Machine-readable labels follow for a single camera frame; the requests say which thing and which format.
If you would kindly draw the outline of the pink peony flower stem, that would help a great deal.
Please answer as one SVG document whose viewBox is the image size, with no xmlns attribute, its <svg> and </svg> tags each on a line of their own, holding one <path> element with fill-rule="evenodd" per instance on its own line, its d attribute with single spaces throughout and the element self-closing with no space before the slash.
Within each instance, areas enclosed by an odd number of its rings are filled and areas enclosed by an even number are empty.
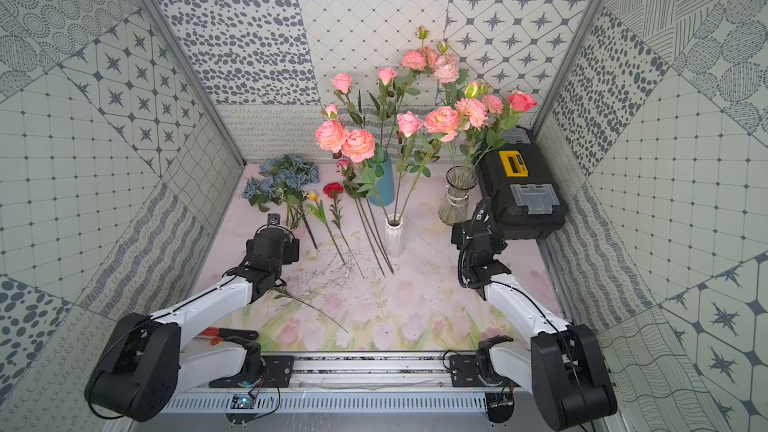
<svg viewBox="0 0 768 432">
<path fill-rule="evenodd" d="M 394 110 L 399 113 L 408 99 L 423 94 L 420 79 L 436 60 L 436 52 L 428 46 L 430 31 L 423 25 L 416 29 L 417 47 L 407 50 L 399 64 L 398 75 L 391 80 Z"/>
</svg>

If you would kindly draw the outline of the large pink rose stem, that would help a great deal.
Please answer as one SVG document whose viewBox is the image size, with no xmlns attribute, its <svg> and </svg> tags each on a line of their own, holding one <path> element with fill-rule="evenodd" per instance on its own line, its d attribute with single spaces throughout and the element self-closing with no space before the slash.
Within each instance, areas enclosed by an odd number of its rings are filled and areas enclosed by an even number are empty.
<svg viewBox="0 0 768 432">
<path fill-rule="evenodd" d="M 520 90 L 513 91 L 505 99 L 485 95 L 481 102 L 489 115 L 483 128 L 480 156 L 500 147 L 502 135 L 517 126 L 523 114 L 537 106 L 532 95 Z"/>
</svg>

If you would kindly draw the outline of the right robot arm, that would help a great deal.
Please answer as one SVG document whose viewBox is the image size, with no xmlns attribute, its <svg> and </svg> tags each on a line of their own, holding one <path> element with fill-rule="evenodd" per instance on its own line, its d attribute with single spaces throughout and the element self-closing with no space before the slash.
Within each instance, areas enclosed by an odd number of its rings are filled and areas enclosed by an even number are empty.
<svg viewBox="0 0 768 432">
<path fill-rule="evenodd" d="M 618 400 L 595 332 L 548 310 L 498 260 L 507 242 L 490 221 L 491 201 L 481 200 L 470 219 L 452 227 L 460 287 L 481 299 L 524 337 L 523 357 L 507 336 L 482 341 L 475 355 L 480 380 L 529 392 L 554 431 L 594 428 L 618 411 Z"/>
</svg>

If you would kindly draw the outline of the large peony stem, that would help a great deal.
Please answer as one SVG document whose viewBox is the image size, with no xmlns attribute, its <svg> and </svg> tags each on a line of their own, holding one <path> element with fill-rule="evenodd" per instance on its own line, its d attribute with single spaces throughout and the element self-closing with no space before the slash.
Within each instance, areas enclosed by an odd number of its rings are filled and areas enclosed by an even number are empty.
<svg viewBox="0 0 768 432">
<path fill-rule="evenodd" d="M 458 102 L 463 98 L 480 98 L 483 95 L 488 95 L 488 86 L 473 81 L 463 92 L 459 92 Z M 429 164 L 438 157 L 444 144 L 465 138 L 463 120 L 456 105 L 449 106 L 445 103 L 421 119 L 425 126 L 416 136 L 412 167 L 407 173 L 413 174 L 415 181 L 429 175 Z"/>
</svg>

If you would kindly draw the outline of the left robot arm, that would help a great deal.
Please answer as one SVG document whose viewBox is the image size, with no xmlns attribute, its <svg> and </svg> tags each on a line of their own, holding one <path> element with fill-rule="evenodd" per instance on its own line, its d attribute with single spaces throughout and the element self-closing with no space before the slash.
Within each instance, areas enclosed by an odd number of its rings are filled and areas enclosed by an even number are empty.
<svg viewBox="0 0 768 432">
<path fill-rule="evenodd" d="M 300 241 L 271 213 L 246 242 L 243 260 L 204 291 L 151 314 L 130 313 L 112 330 L 84 390 L 103 420 L 146 422 L 176 396 L 199 386 L 244 387 L 238 405 L 261 388 L 287 386 L 293 360 L 267 359 L 255 331 L 217 321 L 283 286 L 282 268 L 299 258 Z"/>
</svg>

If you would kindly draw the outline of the pink rose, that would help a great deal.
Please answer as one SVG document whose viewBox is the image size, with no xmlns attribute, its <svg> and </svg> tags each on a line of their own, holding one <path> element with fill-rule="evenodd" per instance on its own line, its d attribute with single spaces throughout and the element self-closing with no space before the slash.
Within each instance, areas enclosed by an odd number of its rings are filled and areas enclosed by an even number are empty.
<svg viewBox="0 0 768 432">
<path fill-rule="evenodd" d="M 411 161 L 417 134 L 424 128 L 424 121 L 408 111 L 397 115 L 398 143 L 400 157 L 396 162 L 397 180 L 395 182 L 394 214 L 398 214 L 401 187 L 404 176 L 412 167 Z"/>
</svg>

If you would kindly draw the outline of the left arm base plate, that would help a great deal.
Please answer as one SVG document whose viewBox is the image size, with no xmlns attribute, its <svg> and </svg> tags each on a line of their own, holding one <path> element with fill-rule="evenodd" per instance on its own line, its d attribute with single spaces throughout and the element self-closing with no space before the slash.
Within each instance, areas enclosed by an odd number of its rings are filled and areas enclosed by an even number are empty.
<svg viewBox="0 0 768 432">
<path fill-rule="evenodd" d="M 241 370 L 233 376 L 211 381 L 210 388 L 253 388 L 266 380 L 267 385 L 288 387 L 295 356 L 249 356 Z"/>
</svg>

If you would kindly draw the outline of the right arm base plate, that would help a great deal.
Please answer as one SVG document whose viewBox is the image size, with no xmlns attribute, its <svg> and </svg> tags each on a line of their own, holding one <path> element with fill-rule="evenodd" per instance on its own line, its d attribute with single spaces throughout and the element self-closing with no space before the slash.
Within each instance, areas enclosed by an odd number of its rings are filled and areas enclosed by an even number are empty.
<svg viewBox="0 0 768 432">
<path fill-rule="evenodd" d="M 453 354 L 445 360 L 454 388 L 501 387 L 512 385 L 532 390 L 532 370 L 529 358 L 502 351 L 491 355 L 484 365 L 474 355 Z"/>
</svg>

